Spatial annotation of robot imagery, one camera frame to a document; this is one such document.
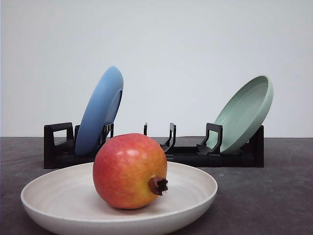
white wall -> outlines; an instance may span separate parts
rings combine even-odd
[[[204,135],[235,92],[265,74],[266,137],[313,137],[313,1],[2,0],[1,136],[79,124],[104,71],[124,94],[116,134]]]

black dish rack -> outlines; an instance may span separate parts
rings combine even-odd
[[[76,138],[79,125],[73,126],[71,122],[45,125],[44,126],[44,169],[64,168],[72,165],[90,163],[105,143],[108,134],[113,137],[114,124],[105,125],[102,135],[99,137],[95,149],[87,155],[75,154]],[[144,125],[144,135],[147,135],[148,124]],[[55,144],[54,132],[66,130],[66,141]],[[206,146],[210,131],[218,133],[217,143],[213,148]],[[251,139],[244,144],[236,153],[223,154],[220,147],[223,141],[223,127],[207,123],[205,137],[195,146],[175,146],[176,125],[170,123],[169,138],[164,144],[160,144],[169,162],[182,163],[191,166],[206,167],[264,167],[264,127],[256,131]]]

